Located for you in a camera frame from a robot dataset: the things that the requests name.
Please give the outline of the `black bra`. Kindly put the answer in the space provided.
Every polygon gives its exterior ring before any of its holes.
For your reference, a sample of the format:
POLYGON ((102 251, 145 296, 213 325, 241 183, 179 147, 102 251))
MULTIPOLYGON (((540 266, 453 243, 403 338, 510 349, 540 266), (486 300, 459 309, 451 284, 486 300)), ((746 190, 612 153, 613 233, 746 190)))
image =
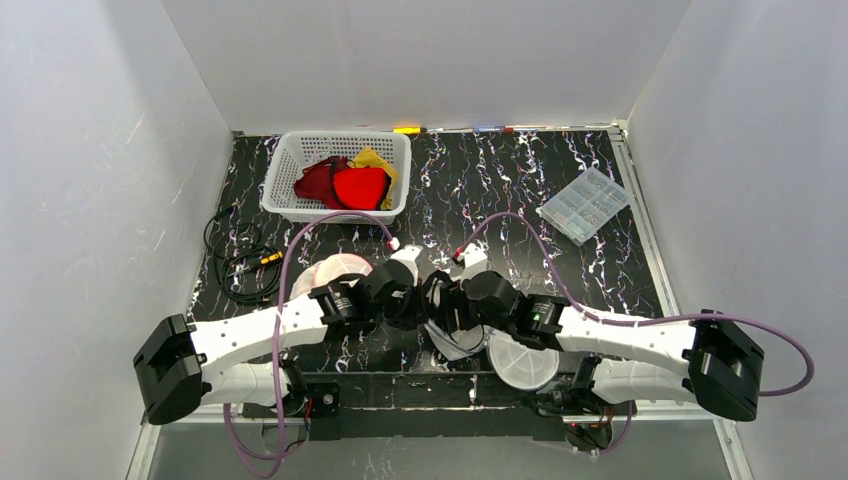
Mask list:
POLYGON ((453 281, 448 273, 434 271, 421 286, 421 302, 428 319, 440 327, 449 323, 453 312, 451 288, 453 281))

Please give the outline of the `bright red bra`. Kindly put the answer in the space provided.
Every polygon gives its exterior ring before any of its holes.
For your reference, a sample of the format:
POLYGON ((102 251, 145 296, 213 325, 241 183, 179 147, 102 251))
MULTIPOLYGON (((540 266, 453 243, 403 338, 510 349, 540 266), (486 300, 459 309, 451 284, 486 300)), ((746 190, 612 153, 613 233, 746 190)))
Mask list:
POLYGON ((381 168, 352 168, 335 173, 332 189, 343 209, 377 211, 388 195, 390 176, 381 168))

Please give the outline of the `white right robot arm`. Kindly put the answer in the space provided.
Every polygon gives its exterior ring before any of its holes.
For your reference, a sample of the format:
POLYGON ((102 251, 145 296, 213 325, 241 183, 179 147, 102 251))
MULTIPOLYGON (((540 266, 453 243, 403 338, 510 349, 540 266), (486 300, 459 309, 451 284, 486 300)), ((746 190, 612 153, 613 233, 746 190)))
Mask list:
POLYGON ((524 294, 494 271, 464 280, 433 274, 423 300, 450 332, 481 326, 527 349, 595 354, 581 364, 571 397, 607 405, 669 400, 734 421, 757 417, 764 351, 715 312, 658 324, 564 297, 524 294))

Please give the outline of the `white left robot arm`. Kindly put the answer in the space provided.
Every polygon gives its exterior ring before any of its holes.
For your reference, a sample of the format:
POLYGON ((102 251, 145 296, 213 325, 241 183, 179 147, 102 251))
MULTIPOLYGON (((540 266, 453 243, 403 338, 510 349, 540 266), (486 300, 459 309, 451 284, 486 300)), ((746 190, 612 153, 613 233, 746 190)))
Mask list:
POLYGON ((180 420, 204 405, 271 406, 297 383, 281 361, 255 358, 321 344, 378 322, 414 326, 420 248, 395 252, 363 278, 340 276, 284 303, 238 317, 159 322, 133 358, 145 415, 153 425, 180 420))

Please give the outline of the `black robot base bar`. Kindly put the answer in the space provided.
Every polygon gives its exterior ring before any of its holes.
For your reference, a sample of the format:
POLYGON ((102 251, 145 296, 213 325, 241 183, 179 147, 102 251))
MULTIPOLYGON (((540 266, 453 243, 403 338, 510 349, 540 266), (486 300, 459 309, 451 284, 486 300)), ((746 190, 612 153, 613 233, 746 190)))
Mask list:
POLYGON ((608 447, 623 405, 570 397, 563 382, 516 390, 496 374, 305 373, 285 400, 287 424, 310 423, 312 439, 529 437, 608 447))

